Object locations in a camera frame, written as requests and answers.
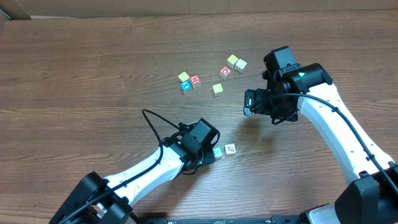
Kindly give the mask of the wooden block letter W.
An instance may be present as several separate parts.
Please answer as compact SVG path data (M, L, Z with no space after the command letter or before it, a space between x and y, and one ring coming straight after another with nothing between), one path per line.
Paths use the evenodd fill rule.
M220 147L214 147L213 154L216 160L221 159L223 157L223 152Z

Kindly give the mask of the wooden block leaf picture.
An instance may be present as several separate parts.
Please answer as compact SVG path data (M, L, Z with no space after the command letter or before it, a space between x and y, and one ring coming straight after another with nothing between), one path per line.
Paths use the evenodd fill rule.
M236 154L235 144L226 144L224 146L226 156L233 156Z

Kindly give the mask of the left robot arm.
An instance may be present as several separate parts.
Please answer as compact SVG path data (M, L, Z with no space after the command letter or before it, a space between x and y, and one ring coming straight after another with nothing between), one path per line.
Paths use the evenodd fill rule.
M164 138L157 150L118 174L84 176L51 218L57 223L126 223L133 206L164 182L215 161L220 132L205 119L180 123L178 132Z

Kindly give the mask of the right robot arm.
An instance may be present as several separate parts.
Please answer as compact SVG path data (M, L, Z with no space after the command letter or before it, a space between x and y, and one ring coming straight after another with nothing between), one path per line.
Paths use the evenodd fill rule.
M397 163L366 134L319 64L299 64L288 46L264 57L265 89L246 90L243 113L272 124L304 115L338 160L347 188L333 203L272 223L397 223Z

